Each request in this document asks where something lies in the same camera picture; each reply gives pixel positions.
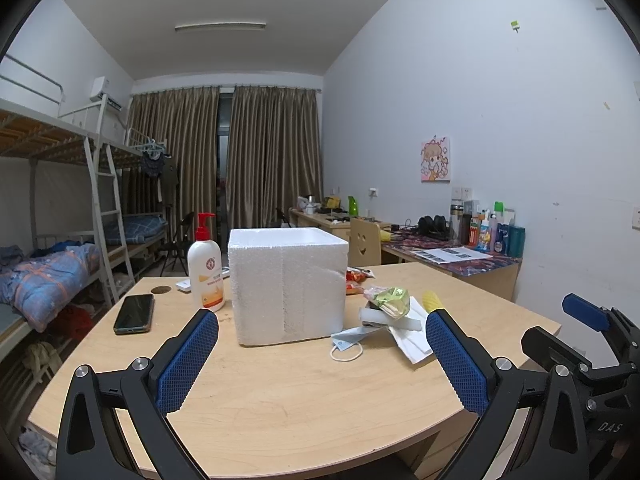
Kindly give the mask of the white paper tissue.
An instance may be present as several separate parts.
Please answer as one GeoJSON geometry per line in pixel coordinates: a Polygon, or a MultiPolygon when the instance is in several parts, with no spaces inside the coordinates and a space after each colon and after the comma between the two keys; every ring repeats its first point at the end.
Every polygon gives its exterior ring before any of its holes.
{"type": "Polygon", "coordinates": [[[413,296],[410,297],[410,311],[402,318],[403,321],[411,321],[413,330],[390,326],[388,331],[392,334],[397,347],[410,361],[416,365],[426,360],[433,354],[433,350],[426,338],[426,321],[428,313],[420,302],[413,296]]]}

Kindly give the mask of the green tissue packet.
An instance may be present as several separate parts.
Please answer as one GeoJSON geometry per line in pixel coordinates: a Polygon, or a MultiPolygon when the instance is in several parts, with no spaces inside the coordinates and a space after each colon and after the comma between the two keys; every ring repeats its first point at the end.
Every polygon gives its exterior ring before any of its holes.
{"type": "Polygon", "coordinates": [[[371,286],[363,291],[363,296],[375,309],[394,320],[404,318],[410,312],[410,296],[405,288],[371,286]]]}

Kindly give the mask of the blue surgical face mask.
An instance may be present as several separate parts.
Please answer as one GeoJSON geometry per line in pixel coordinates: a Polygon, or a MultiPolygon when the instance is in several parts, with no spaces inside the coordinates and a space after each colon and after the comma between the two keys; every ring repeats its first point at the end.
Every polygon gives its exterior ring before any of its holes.
{"type": "Polygon", "coordinates": [[[331,336],[329,357],[337,363],[354,362],[367,352],[389,344],[390,332],[386,328],[358,326],[331,336]]]}

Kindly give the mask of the long wooden desk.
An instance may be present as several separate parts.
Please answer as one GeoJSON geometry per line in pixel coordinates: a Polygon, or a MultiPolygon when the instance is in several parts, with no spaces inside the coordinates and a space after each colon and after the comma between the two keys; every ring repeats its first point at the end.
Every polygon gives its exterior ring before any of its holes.
{"type": "Polygon", "coordinates": [[[473,257],[469,248],[412,234],[405,229],[384,236],[390,224],[356,220],[352,229],[348,221],[338,221],[328,214],[306,214],[292,209],[288,218],[293,226],[329,232],[351,244],[349,263],[370,268],[378,264],[420,262],[453,278],[472,284],[506,300],[515,299],[516,281],[521,261],[503,255],[473,257]]]}

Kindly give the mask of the black smartphone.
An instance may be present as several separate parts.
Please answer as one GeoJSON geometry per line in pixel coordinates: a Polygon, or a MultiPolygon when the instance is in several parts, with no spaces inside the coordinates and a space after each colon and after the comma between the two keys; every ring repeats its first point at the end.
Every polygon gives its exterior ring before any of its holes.
{"type": "Polygon", "coordinates": [[[152,294],[131,295],[124,298],[113,326],[117,336],[149,333],[155,298],[152,294]]]}

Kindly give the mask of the printed paper sheet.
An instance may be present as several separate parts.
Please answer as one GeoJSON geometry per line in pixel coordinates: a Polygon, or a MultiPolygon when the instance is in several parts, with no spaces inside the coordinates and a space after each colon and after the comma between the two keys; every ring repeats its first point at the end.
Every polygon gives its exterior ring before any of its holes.
{"type": "Polygon", "coordinates": [[[492,258],[492,255],[486,254],[486,252],[477,252],[467,247],[421,249],[414,252],[413,255],[415,255],[416,258],[435,263],[438,266],[492,258]]]}

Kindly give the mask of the black headphones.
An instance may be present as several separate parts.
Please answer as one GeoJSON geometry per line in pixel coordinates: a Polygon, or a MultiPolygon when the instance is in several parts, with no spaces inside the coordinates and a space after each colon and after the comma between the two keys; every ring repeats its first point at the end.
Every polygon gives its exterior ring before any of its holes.
{"type": "Polygon", "coordinates": [[[418,232],[421,236],[432,238],[433,240],[450,240],[450,227],[444,216],[436,214],[435,217],[424,216],[418,221],[418,232]]]}

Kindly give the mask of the steel thermos bottle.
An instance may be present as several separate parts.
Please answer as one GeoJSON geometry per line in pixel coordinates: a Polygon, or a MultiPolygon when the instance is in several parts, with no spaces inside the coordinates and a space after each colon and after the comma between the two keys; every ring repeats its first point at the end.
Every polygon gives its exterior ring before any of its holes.
{"type": "Polygon", "coordinates": [[[463,217],[462,200],[453,198],[450,204],[449,229],[450,240],[458,242],[460,240],[461,220],[463,217]]]}

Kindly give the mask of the white remote control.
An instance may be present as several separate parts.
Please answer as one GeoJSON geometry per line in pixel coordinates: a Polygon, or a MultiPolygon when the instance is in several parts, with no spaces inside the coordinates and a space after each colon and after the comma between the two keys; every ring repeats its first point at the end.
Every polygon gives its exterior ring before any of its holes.
{"type": "MultiPolygon", "coordinates": [[[[225,280],[230,276],[230,269],[228,266],[223,266],[221,268],[221,276],[225,280]]],[[[190,292],[191,291],[191,282],[188,278],[176,283],[176,287],[180,292],[190,292]]]]}

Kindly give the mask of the black folding chair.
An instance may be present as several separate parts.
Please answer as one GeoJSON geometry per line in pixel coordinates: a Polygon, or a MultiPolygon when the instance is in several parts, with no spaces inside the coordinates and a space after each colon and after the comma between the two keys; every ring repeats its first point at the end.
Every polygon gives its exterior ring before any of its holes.
{"type": "Polygon", "coordinates": [[[193,226],[195,212],[188,212],[177,224],[174,235],[171,240],[162,247],[165,253],[165,260],[160,269],[160,276],[163,276],[165,270],[170,266],[170,270],[175,270],[176,264],[180,264],[180,268],[184,273],[188,273],[186,268],[186,253],[188,252],[192,242],[190,232],[193,226]]]}

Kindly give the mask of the anime girl poster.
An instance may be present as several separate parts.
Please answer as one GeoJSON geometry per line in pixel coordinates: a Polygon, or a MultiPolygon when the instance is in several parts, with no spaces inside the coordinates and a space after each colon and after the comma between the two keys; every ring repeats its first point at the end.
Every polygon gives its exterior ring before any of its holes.
{"type": "Polygon", "coordinates": [[[450,181],[450,139],[433,136],[421,146],[421,181],[450,181]]]}

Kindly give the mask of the white lotion pump bottle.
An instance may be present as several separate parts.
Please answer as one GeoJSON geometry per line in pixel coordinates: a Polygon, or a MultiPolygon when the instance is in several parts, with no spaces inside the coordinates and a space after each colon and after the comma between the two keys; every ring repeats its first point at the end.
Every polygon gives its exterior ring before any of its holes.
{"type": "Polygon", "coordinates": [[[220,247],[208,225],[213,218],[211,212],[198,213],[194,243],[188,251],[188,270],[194,307],[216,312],[224,306],[224,278],[220,247]]]}

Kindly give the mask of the left brown curtain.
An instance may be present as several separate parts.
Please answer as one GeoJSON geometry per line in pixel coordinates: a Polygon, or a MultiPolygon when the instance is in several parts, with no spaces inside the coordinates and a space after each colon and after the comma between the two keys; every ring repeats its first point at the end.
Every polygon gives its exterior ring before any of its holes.
{"type": "Polygon", "coordinates": [[[220,91],[195,87],[140,93],[132,97],[129,125],[162,144],[158,162],[122,175],[125,214],[164,216],[171,229],[189,212],[217,211],[220,91]]]}

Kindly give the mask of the brown curtain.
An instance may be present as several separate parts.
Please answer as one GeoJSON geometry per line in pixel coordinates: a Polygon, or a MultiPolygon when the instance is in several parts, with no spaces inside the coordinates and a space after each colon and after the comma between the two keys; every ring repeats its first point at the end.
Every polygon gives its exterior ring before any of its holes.
{"type": "Polygon", "coordinates": [[[162,144],[158,162],[122,175],[125,214],[164,216],[171,229],[189,212],[217,211],[220,91],[195,87],[140,93],[132,97],[129,125],[162,144]]]}
{"type": "Polygon", "coordinates": [[[226,191],[231,229],[268,228],[300,196],[322,195],[317,92],[235,89],[226,191]]]}

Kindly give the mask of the ceiling tube light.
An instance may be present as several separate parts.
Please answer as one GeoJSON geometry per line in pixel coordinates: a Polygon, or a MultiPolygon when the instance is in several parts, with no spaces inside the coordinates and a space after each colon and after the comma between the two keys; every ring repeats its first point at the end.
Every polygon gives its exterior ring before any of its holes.
{"type": "Polygon", "coordinates": [[[196,30],[265,30],[266,22],[254,21],[216,21],[178,24],[175,32],[195,32],[196,30]]]}

